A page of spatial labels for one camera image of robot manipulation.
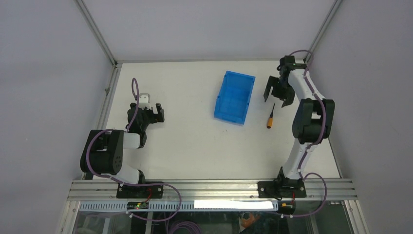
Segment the orange handled screwdriver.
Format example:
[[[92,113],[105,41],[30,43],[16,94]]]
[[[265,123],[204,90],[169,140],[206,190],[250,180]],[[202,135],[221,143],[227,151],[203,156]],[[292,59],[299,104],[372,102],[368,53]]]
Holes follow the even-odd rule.
[[[268,118],[268,120],[267,120],[267,124],[266,124],[267,129],[271,129],[271,128],[272,128],[272,125],[273,125],[273,116],[274,116],[274,109],[275,109],[275,103],[274,103],[273,106],[272,106],[271,113],[270,113],[269,118]]]

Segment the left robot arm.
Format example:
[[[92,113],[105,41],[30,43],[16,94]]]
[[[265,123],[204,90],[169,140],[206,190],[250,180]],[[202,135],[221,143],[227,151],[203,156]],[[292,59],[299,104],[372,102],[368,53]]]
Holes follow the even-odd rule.
[[[151,105],[131,103],[125,131],[91,130],[80,159],[82,172],[128,185],[128,192],[133,197],[143,197],[147,191],[144,174],[123,162],[123,151],[143,148],[148,126],[165,121],[162,105],[157,103],[155,107],[156,112]]]

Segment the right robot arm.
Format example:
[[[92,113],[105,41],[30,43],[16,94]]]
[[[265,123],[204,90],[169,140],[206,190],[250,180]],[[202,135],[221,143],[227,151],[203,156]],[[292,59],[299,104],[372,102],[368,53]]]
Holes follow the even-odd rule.
[[[280,59],[279,77],[268,78],[263,98],[274,96],[286,107],[298,99],[299,105],[292,123],[295,139],[287,162],[274,181],[275,192],[288,197],[294,188],[303,188],[304,167],[316,147],[329,137],[335,111],[335,102],[326,99],[315,87],[307,63],[296,62],[294,55]]]

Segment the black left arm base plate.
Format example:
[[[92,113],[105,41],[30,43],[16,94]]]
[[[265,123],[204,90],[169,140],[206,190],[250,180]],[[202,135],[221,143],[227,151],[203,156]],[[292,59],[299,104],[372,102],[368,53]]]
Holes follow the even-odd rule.
[[[150,185],[143,187],[136,186],[118,186],[116,198],[118,199],[161,199],[163,198],[163,185]]]

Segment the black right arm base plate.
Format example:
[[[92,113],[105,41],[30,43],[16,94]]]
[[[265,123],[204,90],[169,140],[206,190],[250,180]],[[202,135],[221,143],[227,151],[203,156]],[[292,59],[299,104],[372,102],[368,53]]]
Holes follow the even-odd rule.
[[[273,181],[259,181],[257,183],[259,198],[305,198],[307,197],[304,182],[292,180],[285,184]]]

